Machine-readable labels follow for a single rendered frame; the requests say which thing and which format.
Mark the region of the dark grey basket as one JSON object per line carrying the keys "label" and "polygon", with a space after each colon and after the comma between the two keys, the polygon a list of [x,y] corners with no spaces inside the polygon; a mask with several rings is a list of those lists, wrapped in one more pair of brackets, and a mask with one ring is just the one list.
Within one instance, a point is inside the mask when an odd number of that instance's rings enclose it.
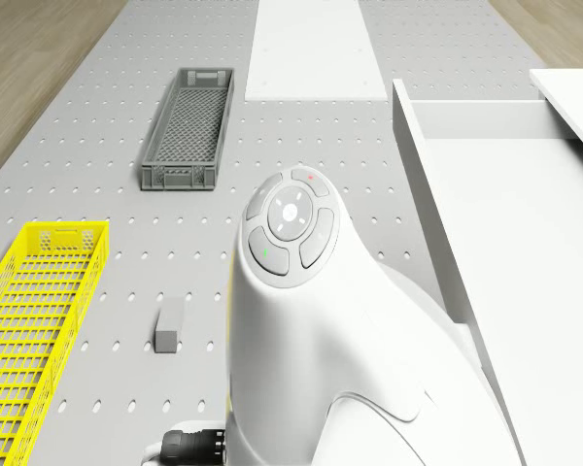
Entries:
{"label": "dark grey basket", "polygon": [[234,92],[232,68],[181,68],[142,162],[144,190],[216,187]]}

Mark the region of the white drawer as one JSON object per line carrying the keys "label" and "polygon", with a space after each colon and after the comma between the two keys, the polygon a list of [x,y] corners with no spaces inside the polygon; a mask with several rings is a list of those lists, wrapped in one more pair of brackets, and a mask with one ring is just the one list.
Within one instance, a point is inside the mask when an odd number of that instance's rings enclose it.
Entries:
{"label": "white drawer", "polygon": [[414,100],[402,81],[393,131],[523,466],[583,466],[583,143],[545,100]]}

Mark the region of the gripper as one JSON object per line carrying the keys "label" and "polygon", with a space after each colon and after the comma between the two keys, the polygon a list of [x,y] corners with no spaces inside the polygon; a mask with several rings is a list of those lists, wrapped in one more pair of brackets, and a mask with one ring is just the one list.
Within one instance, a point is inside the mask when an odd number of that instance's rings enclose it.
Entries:
{"label": "gripper", "polygon": [[174,428],[160,442],[145,448],[142,466],[225,466],[223,427],[197,430]]}

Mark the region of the grey cube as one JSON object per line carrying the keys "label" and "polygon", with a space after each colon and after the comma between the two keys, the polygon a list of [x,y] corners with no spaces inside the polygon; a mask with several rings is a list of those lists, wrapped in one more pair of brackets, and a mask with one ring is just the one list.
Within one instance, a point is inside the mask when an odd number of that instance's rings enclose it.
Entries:
{"label": "grey cube", "polygon": [[154,351],[156,353],[176,353],[185,316],[185,301],[182,297],[172,297],[162,302],[154,330]]}

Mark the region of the white cabinet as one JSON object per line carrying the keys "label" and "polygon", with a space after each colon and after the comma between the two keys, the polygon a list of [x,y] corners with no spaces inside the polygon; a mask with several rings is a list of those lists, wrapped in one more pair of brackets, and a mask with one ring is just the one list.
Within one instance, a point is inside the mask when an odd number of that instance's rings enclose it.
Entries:
{"label": "white cabinet", "polygon": [[531,69],[530,78],[583,143],[583,68]]}

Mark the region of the white board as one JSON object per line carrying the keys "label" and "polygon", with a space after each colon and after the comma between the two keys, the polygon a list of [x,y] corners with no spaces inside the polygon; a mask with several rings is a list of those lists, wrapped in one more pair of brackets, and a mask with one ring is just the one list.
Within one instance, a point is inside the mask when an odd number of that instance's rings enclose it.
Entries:
{"label": "white board", "polygon": [[358,0],[259,0],[245,98],[387,98]]}

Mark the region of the yellow basket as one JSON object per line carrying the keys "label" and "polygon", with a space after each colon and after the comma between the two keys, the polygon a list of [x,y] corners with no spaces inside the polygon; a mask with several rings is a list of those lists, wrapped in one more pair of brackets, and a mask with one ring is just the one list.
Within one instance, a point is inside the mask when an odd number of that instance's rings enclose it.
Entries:
{"label": "yellow basket", "polygon": [[108,222],[53,221],[2,258],[0,466],[26,466],[108,254]]}

